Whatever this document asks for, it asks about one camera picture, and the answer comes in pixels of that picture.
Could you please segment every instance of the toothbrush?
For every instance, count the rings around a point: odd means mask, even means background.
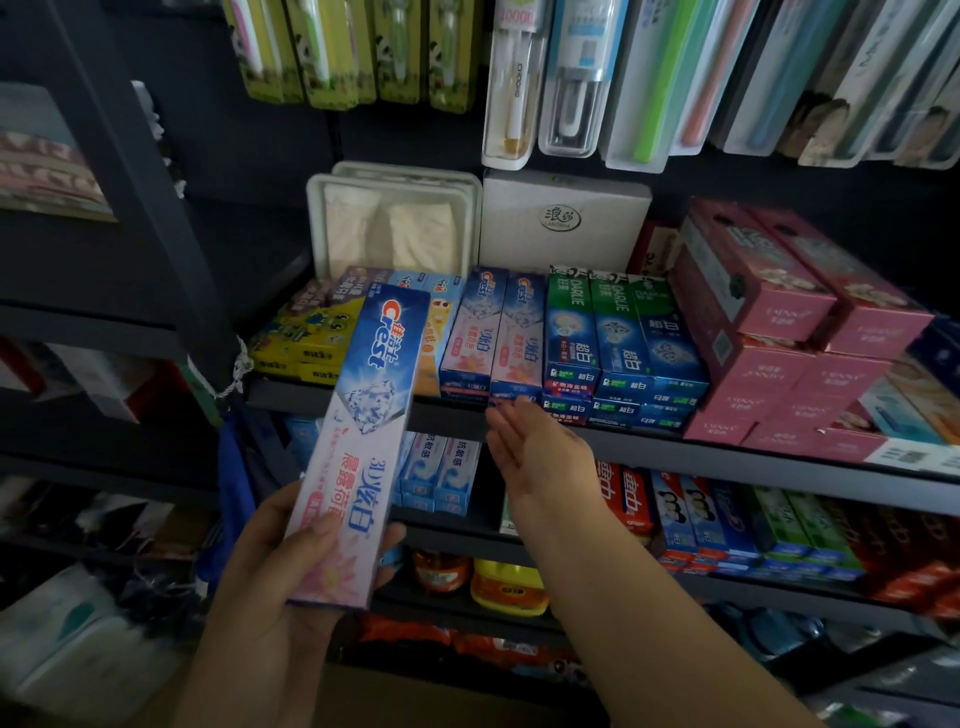
[[[439,0],[441,68],[444,85],[453,86],[457,70],[457,35],[460,34],[462,0]]]
[[[256,44],[256,30],[253,26],[253,15],[248,0],[230,0],[233,6],[233,15],[237,21],[237,31],[244,50],[247,51],[247,61],[250,70],[257,76],[263,76],[263,59],[260,57],[260,48]]]
[[[306,20],[307,34],[310,36],[310,50],[313,52],[313,70],[317,81],[322,85],[330,83],[330,60],[326,56],[324,22],[320,15],[317,0],[300,0],[300,8]]]

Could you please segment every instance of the toothpaste box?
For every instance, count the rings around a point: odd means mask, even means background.
[[[400,475],[400,491],[411,496],[433,497],[445,447],[445,437],[419,433]]]
[[[689,294],[710,297],[741,333],[806,341],[836,303],[775,236],[733,203],[694,198],[680,237],[707,283]]]
[[[585,269],[550,266],[545,334],[544,394],[592,397],[600,361]]]
[[[660,534],[650,545],[651,552],[658,559],[693,561],[699,551],[680,476],[650,471],[650,480],[661,526]]]
[[[593,396],[644,403],[653,379],[627,275],[590,271],[590,300],[601,369]]]
[[[428,273],[421,290],[430,294],[430,315],[420,345],[414,394],[439,397],[441,363],[464,295],[464,279],[445,273]]]
[[[445,397],[487,403],[507,277],[502,268],[470,271],[440,367]]]
[[[824,351],[894,359],[933,318],[796,213],[753,208],[751,214],[836,296],[816,336]]]
[[[744,486],[738,493],[751,514],[756,544],[762,551],[783,556],[806,556],[813,548],[793,506],[780,488]]]
[[[590,408],[588,421],[591,425],[629,429],[636,424],[642,405],[626,401],[594,399],[588,402],[588,407]]]
[[[644,402],[692,407],[709,377],[665,279],[630,276],[630,291],[646,342],[653,386]]]
[[[579,397],[556,397],[544,392],[543,409],[549,412],[554,420],[564,425],[586,427],[592,412],[592,404],[590,400],[582,400]]]
[[[429,305],[421,291],[370,287],[286,535],[327,511],[342,525],[294,602],[370,607]]]
[[[449,503],[467,512],[473,477],[480,462],[480,443],[451,437],[446,441],[444,462],[440,466],[437,487],[433,499],[437,503]]]
[[[540,401],[543,388],[543,310],[546,279],[536,273],[511,273],[496,337],[490,396]]]

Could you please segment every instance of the cardboard box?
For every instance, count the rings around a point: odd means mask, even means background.
[[[545,333],[544,394],[592,397],[600,360],[587,270],[550,266]]]
[[[500,400],[529,397],[540,401],[543,389],[543,311],[546,279],[535,273],[511,273],[496,337],[490,396]]]
[[[933,314],[790,210],[752,208],[775,235],[837,297],[817,338],[825,352],[893,359]]]
[[[644,184],[529,169],[487,170],[483,185],[480,263],[515,270],[627,270],[651,200]]]
[[[744,209],[690,201],[680,228],[709,296],[741,333],[806,341],[836,297]]]
[[[499,268],[470,271],[440,367],[444,397],[487,403],[507,277]]]

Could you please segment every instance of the person's left hand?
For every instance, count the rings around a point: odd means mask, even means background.
[[[340,520],[324,514],[284,540],[300,492],[291,483],[261,503],[233,548],[180,700],[176,726],[274,725],[291,661],[317,672],[343,613],[287,604],[301,580],[336,545]],[[406,534],[391,523],[382,550]],[[394,575],[379,570],[374,586]]]

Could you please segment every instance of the pink toothpaste box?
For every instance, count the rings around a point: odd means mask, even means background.
[[[370,607],[429,307],[423,291],[370,286],[287,525],[290,536],[332,511],[337,544],[291,601]]]
[[[829,322],[817,332],[824,351],[894,359],[933,319],[797,213],[759,207],[750,212],[837,297]]]
[[[691,293],[713,298],[741,333],[806,341],[836,303],[799,260],[733,203],[692,199],[680,238],[707,284]]]

